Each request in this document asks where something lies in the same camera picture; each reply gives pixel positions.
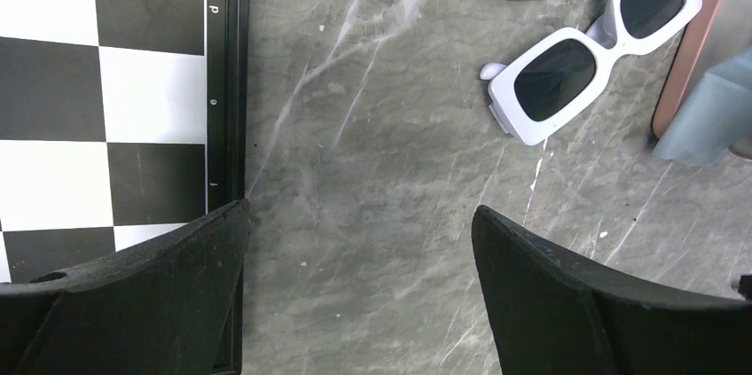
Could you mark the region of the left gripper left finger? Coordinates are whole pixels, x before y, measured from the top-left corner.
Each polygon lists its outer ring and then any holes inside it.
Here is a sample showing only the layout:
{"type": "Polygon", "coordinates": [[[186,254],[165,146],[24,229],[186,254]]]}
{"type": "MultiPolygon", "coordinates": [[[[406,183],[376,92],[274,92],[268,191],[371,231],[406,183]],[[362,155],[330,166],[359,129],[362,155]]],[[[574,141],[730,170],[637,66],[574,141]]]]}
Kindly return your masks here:
{"type": "Polygon", "coordinates": [[[237,374],[250,205],[1,286],[4,374],[237,374]]]}

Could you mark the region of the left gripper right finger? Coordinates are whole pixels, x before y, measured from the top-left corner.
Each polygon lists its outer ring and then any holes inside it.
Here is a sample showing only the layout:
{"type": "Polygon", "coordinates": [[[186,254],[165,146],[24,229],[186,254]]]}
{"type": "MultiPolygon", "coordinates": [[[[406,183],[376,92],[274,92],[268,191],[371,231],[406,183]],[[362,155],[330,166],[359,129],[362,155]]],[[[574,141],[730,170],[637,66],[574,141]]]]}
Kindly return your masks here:
{"type": "Polygon", "coordinates": [[[751,277],[734,299],[656,284],[538,236],[487,206],[475,266],[505,374],[748,374],[751,277]]]}

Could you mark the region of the blue cleaning cloth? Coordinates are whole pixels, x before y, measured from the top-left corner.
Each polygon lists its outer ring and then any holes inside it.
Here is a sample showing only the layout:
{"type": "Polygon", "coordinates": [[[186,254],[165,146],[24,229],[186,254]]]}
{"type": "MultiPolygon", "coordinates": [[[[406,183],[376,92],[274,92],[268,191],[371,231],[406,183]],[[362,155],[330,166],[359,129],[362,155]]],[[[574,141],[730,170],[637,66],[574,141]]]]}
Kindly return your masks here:
{"type": "Polygon", "coordinates": [[[711,67],[685,98],[653,156],[706,167],[751,142],[751,49],[711,67]]]}

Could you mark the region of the pink glasses case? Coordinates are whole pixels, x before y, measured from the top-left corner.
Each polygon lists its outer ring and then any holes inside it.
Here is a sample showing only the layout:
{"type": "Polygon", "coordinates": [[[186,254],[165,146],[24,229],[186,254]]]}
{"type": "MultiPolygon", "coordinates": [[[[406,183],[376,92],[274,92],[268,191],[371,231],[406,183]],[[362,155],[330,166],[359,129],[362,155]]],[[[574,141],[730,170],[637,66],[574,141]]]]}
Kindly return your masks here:
{"type": "MultiPolygon", "coordinates": [[[[751,0],[703,0],[678,46],[654,111],[655,145],[703,74],[747,48],[751,49],[751,0]]],[[[750,159],[751,142],[741,141],[725,152],[750,159]]]]}

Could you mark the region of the black white chessboard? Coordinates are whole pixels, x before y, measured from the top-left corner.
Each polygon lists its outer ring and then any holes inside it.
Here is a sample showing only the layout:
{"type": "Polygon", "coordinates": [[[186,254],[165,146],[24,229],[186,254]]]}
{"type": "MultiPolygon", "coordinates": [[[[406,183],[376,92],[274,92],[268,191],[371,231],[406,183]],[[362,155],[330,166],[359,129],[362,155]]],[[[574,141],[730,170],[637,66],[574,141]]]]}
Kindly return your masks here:
{"type": "Polygon", "coordinates": [[[244,0],[1,0],[1,283],[177,229],[244,186],[244,0]]]}

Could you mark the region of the white frame sunglasses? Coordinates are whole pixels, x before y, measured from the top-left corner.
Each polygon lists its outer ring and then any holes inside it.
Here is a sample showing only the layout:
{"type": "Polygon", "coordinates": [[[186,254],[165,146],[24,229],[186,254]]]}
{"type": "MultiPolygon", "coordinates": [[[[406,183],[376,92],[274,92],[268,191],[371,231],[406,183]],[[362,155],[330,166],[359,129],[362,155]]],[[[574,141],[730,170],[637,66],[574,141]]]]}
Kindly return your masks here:
{"type": "Polygon", "coordinates": [[[701,7],[702,0],[608,0],[586,31],[563,27],[508,65],[486,64],[489,109],[505,133],[537,145],[605,90],[618,59],[655,51],[701,7]]]}

